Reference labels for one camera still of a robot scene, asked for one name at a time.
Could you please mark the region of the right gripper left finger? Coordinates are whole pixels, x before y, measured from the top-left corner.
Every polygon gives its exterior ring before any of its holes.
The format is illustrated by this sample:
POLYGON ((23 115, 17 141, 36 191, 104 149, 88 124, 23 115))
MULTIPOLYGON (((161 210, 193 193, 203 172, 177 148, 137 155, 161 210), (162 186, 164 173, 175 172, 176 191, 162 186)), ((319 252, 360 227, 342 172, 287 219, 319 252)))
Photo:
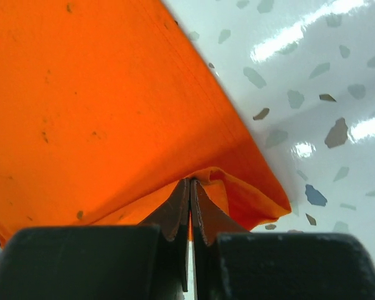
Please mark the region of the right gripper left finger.
POLYGON ((188 291, 189 212, 190 180, 182 179, 167 200, 140 222, 157 226, 161 232, 151 276, 152 293, 188 291))

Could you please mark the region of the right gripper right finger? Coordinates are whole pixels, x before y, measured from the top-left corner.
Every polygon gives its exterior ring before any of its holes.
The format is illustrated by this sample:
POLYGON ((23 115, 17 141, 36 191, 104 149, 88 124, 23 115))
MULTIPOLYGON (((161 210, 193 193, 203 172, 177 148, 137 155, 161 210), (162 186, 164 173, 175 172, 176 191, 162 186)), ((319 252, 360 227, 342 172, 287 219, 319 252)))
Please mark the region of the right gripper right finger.
POLYGON ((190 182, 190 210, 196 299, 226 299, 217 236, 248 230, 215 205, 197 179, 190 182))

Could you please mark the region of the orange t shirt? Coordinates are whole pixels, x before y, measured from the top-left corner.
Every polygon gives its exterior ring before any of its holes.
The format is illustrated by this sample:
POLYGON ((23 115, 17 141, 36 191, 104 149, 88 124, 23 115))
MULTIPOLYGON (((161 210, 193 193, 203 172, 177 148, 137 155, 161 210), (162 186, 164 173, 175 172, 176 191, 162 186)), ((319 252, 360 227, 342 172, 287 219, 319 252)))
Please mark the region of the orange t shirt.
POLYGON ((0 243, 133 224, 198 178, 246 229, 289 200, 160 1, 0 1, 0 243))

